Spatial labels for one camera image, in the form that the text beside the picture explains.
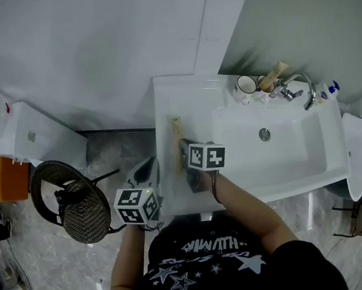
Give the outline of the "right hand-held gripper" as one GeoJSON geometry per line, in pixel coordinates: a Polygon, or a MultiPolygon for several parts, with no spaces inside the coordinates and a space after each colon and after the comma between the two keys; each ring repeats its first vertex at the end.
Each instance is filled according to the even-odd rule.
{"type": "Polygon", "coordinates": [[[212,180],[225,166],[226,148],[212,142],[200,143],[190,139],[180,141],[181,159],[186,172],[186,182],[193,193],[205,190],[202,172],[208,172],[212,180]]]}

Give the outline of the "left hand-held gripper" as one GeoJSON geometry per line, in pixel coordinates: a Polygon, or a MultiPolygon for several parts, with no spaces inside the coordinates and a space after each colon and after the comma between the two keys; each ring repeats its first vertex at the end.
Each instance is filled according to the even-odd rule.
{"type": "Polygon", "coordinates": [[[143,160],[116,191],[114,210],[124,224],[146,225],[159,219],[159,164],[156,157],[143,160]]]}

